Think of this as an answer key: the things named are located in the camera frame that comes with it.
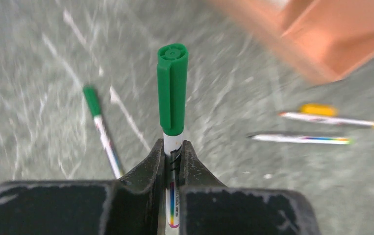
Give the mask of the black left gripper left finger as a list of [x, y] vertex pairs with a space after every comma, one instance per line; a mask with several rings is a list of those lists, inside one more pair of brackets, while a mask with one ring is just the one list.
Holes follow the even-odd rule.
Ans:
[[0, 235], [162, 235], [163, 141], [120, 179], [0, 184]]

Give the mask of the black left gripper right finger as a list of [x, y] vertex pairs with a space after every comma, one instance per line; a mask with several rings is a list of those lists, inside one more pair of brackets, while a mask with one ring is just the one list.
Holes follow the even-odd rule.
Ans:
[[300, 192], [230, 188], [184, 141], [180, 164], [181, 235], [320, 235], [315, 211]]

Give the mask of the white pen green tip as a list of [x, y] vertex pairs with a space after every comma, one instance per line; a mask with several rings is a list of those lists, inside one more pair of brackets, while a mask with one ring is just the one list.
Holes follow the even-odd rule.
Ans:
[[317, 137], [304, 135], [284, 135], [284, 134], [256, 134], [248, 136], [256, 141], [285, 142], [285, 143], [309, 143], [309, 144], [335, 144], [348, 145], [351, 140], [343, 137]]

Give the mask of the white pen yellow tip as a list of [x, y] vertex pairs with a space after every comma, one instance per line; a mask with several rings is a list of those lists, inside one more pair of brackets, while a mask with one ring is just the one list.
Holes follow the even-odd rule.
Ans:
[[297, 112], [281, 112], [278, 115], [283, 118], [300, 120], [300, 121], [305, 121], [305, 122], [312, 122], [312, 123], [329, 124], [329, 125], [355, 125], [355, 126], [374, 128], [374, 121], [369, 121], [369, 120], [321, 116], [321, 115], [313, 115], [313, 114], [305, 114], [305, 113], [297, 113]]

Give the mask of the green pen cap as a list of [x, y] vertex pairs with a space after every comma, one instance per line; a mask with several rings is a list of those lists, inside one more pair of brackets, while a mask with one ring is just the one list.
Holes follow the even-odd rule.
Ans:
[[157, 85], [160, 125], [168, 136], [184, 130], [188, 50], [175, 43], [159, 49]]
[[92, 117], [101, 115], [100, 101], [96, 89], [91, 86], [84, 86], [82, 91]]

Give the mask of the yellow capped pen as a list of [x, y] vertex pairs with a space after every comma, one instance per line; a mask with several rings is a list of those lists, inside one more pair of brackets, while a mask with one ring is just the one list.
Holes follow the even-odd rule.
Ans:
[[338, 110], [331, 105], [320, 104], [320, 103], [306, 103], [299, 108], [301, 113], [320, 115], [320, 116], [331, 116], [335, 117], [338, 115]]

